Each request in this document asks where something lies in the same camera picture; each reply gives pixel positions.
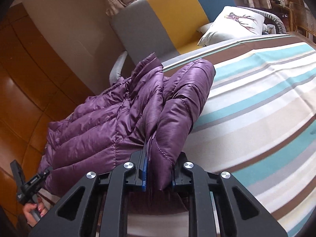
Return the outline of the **striped bed cover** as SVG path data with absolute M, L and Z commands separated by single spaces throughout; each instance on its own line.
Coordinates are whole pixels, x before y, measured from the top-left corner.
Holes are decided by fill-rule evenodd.
M 294 36 L 223 42 L 161 63 L 170 77 L 205 59 L 216 74 L 183 150 L 209 172 L 233 174 L 300 236 L 315 214 L 315 50 Z M 166 186 L 130 197 L 131 234 L 186 233 L 184 199 Z

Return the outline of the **rattan wooden chair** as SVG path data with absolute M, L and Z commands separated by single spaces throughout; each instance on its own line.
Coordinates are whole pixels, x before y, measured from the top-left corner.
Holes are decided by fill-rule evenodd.
M 315 18 L 304 5 L 289 2 L 290 31 L 302 33 L 305 37 L 313 36 L 315 41 Z

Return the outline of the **cluttered wooden desk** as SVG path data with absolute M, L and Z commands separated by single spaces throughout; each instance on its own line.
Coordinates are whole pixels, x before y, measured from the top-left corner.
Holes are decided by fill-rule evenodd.
M 303 0 L 270 0 L 272 9 L 283 14 L 282 18 L 288 19 L 288 28 L 291 27 L 292 16 L 302 7 L 305 9 Z

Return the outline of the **white embroidered pillow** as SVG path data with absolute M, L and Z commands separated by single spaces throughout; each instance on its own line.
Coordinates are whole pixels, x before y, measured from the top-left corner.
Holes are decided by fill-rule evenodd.
M 198 41 L 198 46 L 206 47 L 231 39 L 260 36 L 264 21 L 264 16 L 251 10 L 225 6 Z

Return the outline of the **wooden wardrobe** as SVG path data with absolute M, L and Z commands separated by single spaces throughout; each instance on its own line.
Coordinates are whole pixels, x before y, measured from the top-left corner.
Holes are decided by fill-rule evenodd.
M 48 125 L 66 118 L 92 91 L 49 45 L 22 4 L 1 20 L 1 208 L 21 214 L 10 163 L 36 174 Z

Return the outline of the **purple puffer jacket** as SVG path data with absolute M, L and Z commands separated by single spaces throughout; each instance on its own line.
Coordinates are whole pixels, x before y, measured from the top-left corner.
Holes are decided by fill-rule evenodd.
M 52 167 L 44 189 L 63 196 L 85 173 L 109 172 L 142 149 L 150 187 L 165 189 L 215 74 L 211 62 L 198 59 L 167 77 L 155 54 L 149 55 L 129 78 L 120 78 L 67 118 L 49 124 L 39 165 L 40 171 Z

